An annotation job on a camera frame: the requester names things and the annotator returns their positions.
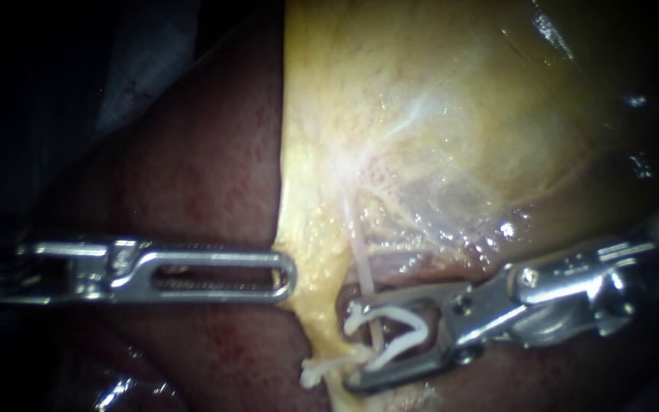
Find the metal screw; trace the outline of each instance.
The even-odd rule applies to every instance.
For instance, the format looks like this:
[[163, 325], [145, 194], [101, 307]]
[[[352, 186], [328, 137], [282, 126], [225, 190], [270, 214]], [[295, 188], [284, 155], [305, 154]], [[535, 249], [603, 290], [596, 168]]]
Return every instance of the metal screw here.
[[527, 288], [534, 288], [538, 284], [539, 278], [540, 274], [538, 271], [525, 268], [520, 273], [519, 281], [521, 285], [526, 286]]
[[459, 295], [454, 299], [452, 308], [458, 316], [467, 316], [472, 313], [472, 299], [467, 295]]

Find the metal grasper jaw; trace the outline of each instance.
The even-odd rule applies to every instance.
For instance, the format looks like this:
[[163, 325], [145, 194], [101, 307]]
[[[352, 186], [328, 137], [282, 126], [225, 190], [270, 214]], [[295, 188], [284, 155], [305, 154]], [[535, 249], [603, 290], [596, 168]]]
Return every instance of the metal grasper jaw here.
[[360, 368], [345, 379], [345, 387], [373, 394], [418, 381], [468, 364], [493, 341], [527, 348], [554, 345], [590, 330], [601, 336], [615, 333], [630, 323], [642, 298], [659, 289], [659, 275], [650, 273], [650, 266], [643, 271], [655, 249], [647, 240], [602, 238], [507, 264], [473, 288], [466, 283], [422, 285], [352, 301], [367, 314], [383, 307], [413, 311], [433, 305], [441, 318], [431, 350], [380, 369]]
[[297, 282], [282, 253], [200, 243], [33, 240], [16, 261], [17, 271], [0, 269], [11, 285], [0, 304], [277, 304]]
[[433, 307], [438, 308], [442, 316], [436, 341], [430, 350], [409, 359], [390, 361], [378, 370], [355, 371], [345, 379], [346, 389], [356, 394], [374, 394], [453, 368], [457, 352], [453, 345], [454, 339], [448, 334], [445, 325], [444, 312], [457, 307], [453, 301], [455, 297], [465, 295], [470, 290], [468, 283], [442, 283], [389, 291], [351, 301], [351, 306], [359, 305], [366, 314], [390, 306], [411, 311]]

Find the white suture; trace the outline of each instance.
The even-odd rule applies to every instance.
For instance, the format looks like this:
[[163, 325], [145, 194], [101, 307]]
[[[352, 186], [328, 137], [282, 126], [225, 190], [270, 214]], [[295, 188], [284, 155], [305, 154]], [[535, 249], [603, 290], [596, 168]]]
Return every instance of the white suture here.
[[363, 313], [362, 307], [358, 304], [350, 306], [350, 316], [345, 321], [343, 329], [345, 334], [353, 334], [360, 326], [379, 317], [386, 317], [411, 327], [413, 330], [407, 332], [396, 339], [392, 340], [383, 352], [377, 358], [370, 361], [366, 366], [367, 371], [377, 371], [383, 368], [396, 356], [414, 346], [423, 343], [429, 336], [429, 326], [425, 320], [418, 314], [396, 306], [380, 307], [373, 311]]

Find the dark background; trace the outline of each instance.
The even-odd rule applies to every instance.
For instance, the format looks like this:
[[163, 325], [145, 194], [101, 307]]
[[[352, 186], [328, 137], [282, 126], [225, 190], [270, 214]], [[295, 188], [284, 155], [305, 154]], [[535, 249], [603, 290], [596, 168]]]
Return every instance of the dark background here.
[[[29, 213], [59, 174], [266, 3], [0, 2], [0, 214]], [[0, 409], [44, 407], [62, 367], [62, 315], [0, 310]]]

